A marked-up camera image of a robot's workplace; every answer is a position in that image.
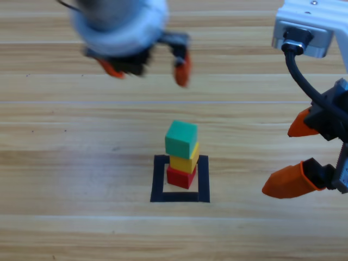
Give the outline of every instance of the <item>black tape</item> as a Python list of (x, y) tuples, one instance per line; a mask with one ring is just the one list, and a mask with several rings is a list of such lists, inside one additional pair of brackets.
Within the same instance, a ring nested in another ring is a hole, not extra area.
[(165, 164), (169, 164), (169, 156), (154, 156), (152, 191), (150, 202), (210, 203), (208, 156), (200, 156), (198, 159), (198, 192), (163, 192)]

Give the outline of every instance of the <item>yellow cube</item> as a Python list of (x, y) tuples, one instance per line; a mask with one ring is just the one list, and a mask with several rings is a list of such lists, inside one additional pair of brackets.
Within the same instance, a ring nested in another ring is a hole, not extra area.
[(175, 170), (186, 172), (189, 175), (195, 169), (195, 166), (198, 162), (199, 157), (200, 157), (200, 143), (197, 142), (195, 145), (194, 151), (191, 154), (190, 159), (183, 159), (183, 158), (169, 155), (170, 166)]

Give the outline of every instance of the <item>block tower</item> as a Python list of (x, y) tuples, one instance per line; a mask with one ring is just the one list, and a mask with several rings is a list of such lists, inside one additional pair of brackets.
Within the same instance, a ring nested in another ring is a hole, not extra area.
[(167, 169), (169, 184), (190, 188), (200, 156), (197, 130), (196, 125), (182, 121), (173, 121), (170, 126), (165, 136), (165, 150), (170, 158)]

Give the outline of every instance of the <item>orange gripper pad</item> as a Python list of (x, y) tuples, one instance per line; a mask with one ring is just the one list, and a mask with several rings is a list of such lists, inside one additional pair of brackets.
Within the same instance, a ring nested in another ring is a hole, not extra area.
[(274, 172), (265, 183), (262, 193), (275, 198), (294, 198), (318, 189), (303, 173), (302, 162)]
[(181, 87), (186, 87), (191, 75), (192, 61), (190, 54), (187, 53), (185, 63), (175, 68), (175, 81)]
[(112, 66), (110, 64), (108, 64), (106, 61), (104, 60), (99, 60), (96, 59), (98, 61), (98, 63), (103, 67), (103, 69), (105, 70), (105, 72), (113, 77), (116, 77), (118, 79), (124, 79), (125, 78), (125, 73), (124, 72), (116, 72)]
[(306, 110), (300, 112), (298, 116), (296, 117), (293, 124), (291, 124), (288, 135), (289, 137), (303, 137), (303, 136), (310, 136), (310, 135), (317, 135), (319, 134), (316, 130), (309, 128), (305, 123), (304, 119), (309, 114), (309, 108)]

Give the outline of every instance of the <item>wooden table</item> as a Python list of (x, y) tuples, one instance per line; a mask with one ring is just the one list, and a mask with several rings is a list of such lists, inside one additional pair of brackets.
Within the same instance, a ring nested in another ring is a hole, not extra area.
[[(144, 79), (115, 80), (81, 55), (66, 8), (1, 0), (0, 260), (347, 260), (346, 195), (261, 192), (300, 160), (335, 165), (341, 146), (287, 136), (310, 100), (271, 47), (282, 4), (169, 0), (169, 28), (192, 36), (181, 89), (164, 47)], [(320, 91), (345, 77), (335, 41), (297, 60)], [(211, 203), (150, 203), (173, 120), (198, 124)]]

